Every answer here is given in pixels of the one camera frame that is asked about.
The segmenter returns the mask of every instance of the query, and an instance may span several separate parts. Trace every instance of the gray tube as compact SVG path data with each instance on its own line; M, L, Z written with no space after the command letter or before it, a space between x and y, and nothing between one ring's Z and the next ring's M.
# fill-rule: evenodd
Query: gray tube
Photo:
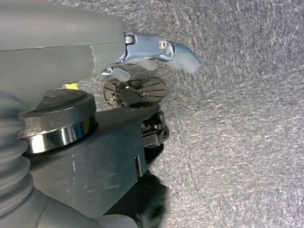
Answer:
M27 1L0 2L0 21L0 227L100 227L102 218L89 219L35 189L29 160L21 157L26 145L18 140L24 127L18 115L36 107L46 90L96 75L119 58L125 49L122 24Z

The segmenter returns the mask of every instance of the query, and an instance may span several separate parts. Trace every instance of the slotted metal disc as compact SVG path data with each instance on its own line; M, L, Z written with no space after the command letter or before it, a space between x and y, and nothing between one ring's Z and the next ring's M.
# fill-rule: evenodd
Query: slotted metal disc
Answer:
M109 105L115 106L112 95L119 91L131 91L130 87L144 93L147 101L160 102L167 95L166 86L155 77L128 82L109 81L105 85L103 94Z

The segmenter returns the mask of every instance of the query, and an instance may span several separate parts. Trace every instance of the gray carpet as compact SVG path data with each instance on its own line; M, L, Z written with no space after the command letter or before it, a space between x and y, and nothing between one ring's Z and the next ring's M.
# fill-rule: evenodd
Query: gray carpet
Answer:
M304 1L65 0L186 44L196 74L161 66L170 129L153 167L168 228L304 227ZM101 78L80 83L107 108Z

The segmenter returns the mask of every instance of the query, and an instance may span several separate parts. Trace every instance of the bolt head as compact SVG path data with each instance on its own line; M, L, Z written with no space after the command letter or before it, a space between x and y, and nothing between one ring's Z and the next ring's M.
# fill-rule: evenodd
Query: bolt head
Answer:
M111 97L110 97L111 101L115 101L115 99L116 99L116 97L115 97L115 94L112 94Z
M126 44L132 44L134 41L134 39L132 36L126 36L124 38L124 41Z
M167 49L167 41L161 39L161 40L159 42L159 48L160 48L161 50L166 50L166 49Z

